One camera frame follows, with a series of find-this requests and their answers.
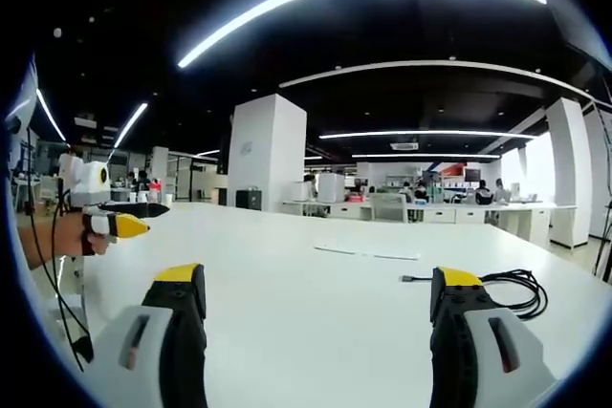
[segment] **black box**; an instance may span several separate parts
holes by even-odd
[[[237,190],[236,207],[261,210],[261,190]]]

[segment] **white table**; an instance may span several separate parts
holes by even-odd
[[[24,188],[28,189],[28,180],[26,180],[26,179],[14,179],[14,182],[17,185],[17,188],[15,190],[15,199],[14,199],[14,206],[15,206],[14,210],[16,212],[17,211],[17,206],[19,204],[19,199],[20,199],[20,194],[19,194],[20,193],[20,188],[24,187]],[[31,180],[30,189],[32,190],[32,196],[33,196],[33,199],[34,199],[35,202],[37,201],[37,199],[36,199],[36,194],[34,192],[34,189],[37,186],[39,186],[39,185],[40,185],[40,181],[34,180],[34,179]]]
[[[371,203],[319,203],[317,201],[285,201],[284,208],[288,213],[302,215],[304,205],[330,207],[330,217],[353,220],[370,220]],[[445,224],[484,224],[485,213],[499,212],[499,226],[519,238],[537,246],[548,246],[548,227],[551,212],[559,209],[575,209],[575,205],[557,205],[555,203],[525,204],[407,204],[408,210],[422,210],[424,220],[428,223]]]
[[[95,338],[122,308],[140,304],[162,269],[204,264],[205,380],[215,408],[428,406],[430,284],[402,284],[401,274],[531,269],[550,304],[526,324],[555,377],[579,363],[612,305],[610,286],[491,225],[312,219],[196,203],[175,203],[149,223],[146,235],[85,258],[89,329]],[[512,285],[488,290],[499,301],[527,297]]]

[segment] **human arm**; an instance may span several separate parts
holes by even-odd
[[[30,269],[38,268],[43,263],[47,263],[53,256],[78,257],[83,254],[80,239],[85,230],[83,214],[70,212],[57,219],[55,222],[55,255],[52,254],[52,230],[52,222],[37,223],[35,225],[35,236],[31,225],[19,228],[19,240]],[[36,247],[36,239],[40,246],[40,255]],[[87,240],[95,253],[103,255],[106,252],[108,239],[104,236],[90,233],[87,235]]]

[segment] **computer monitor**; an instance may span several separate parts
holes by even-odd
[[[464,169],[465,182],[479,182],[480,181],[480,169]]]

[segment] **chair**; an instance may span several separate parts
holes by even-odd
[[[370,193],[372,220],[408,223],[408,209],[403,193]]]
[[[40,203],[57,201],[57,183],[51,176],[42,176],[40,178],[40,192],[38,193],[38,201]]]

